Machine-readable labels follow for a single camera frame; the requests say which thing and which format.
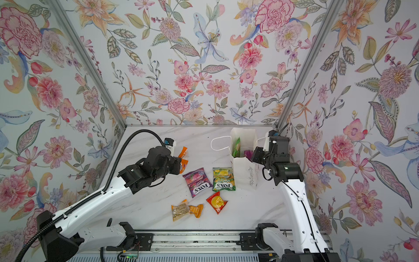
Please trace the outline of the orange Fox's candy bag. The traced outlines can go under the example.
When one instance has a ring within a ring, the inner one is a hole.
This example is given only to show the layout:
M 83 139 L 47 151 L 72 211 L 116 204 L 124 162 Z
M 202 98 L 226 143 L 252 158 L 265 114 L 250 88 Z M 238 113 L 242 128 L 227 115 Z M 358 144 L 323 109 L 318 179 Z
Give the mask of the orange Fox's candy bag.
M 186 167 L 188 165 L 188 148 L 183 147 L 181 153 L 179 154 L 179 158 L 181 159 L 181 167 L 180 167 L 180 174 L 183 174 L 186 170 Z

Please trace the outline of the purple snack pack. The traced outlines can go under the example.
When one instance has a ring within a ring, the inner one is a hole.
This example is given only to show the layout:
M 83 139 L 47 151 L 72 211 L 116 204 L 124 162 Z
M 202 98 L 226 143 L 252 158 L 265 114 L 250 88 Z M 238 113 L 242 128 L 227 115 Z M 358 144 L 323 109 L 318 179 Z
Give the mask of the purple snack pack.
M 253 151 L 252 150 L 245 150 L 244 151 L 244 156 L 245 156 L 246 159 L 251 161 L 252 157 L 253 157 Z

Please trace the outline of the white paper bag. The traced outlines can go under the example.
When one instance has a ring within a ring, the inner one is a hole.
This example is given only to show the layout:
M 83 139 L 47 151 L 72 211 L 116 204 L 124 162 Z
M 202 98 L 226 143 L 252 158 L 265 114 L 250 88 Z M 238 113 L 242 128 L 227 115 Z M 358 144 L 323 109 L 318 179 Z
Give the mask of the white paper bag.
M 232 147 L 238 137 L 241 139 L 241 155 L 233 158 L 231 155 Z M 263 137 L 258 137 L 256 129 L 252 128 L 233 128 L 229 135 L 219 136 L 211 140 L 210 147 L 212 150 L 228 152 L 237 189 L 256 190 L 261 167 L 246 159 L 244 151 L 254 151 L 257 146 L 261 146 L 260 143 L 263 140 Z

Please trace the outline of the green Lays chips bag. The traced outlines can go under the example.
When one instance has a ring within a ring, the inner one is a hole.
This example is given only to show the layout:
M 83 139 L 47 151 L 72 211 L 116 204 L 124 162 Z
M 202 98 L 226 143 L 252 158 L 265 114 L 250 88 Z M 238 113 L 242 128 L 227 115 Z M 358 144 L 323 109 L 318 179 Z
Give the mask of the green Lays chips bag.
M 241 155 L 241 139 L 240 139 L 240 137 L 238 137 L 235 140 L 235 142 L 233 143 L 231 155 L 232 155 L 233 158 L 240 157 L 240 155 Z

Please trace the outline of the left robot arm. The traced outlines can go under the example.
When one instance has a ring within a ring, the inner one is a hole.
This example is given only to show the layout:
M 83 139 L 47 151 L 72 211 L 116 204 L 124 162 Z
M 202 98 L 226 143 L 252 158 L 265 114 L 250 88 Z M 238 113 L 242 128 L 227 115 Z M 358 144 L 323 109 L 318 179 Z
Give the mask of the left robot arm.
M 38 237 L 48 262 L 67 262 L 79 252 L 107 246 L 128 250 L 139 241 L 136 232 L 128 222 L 115 226 L 93 229 L 90 221 L 128 197 L 168 174 L 178 175 L 181 159 L 172 152 L 157 146 L 148 156 L 121 170 L 108 189 L 101 188 L 89 197 L 56 213 L 45 212 L 37 219 L 39 227 L 52 223 Z

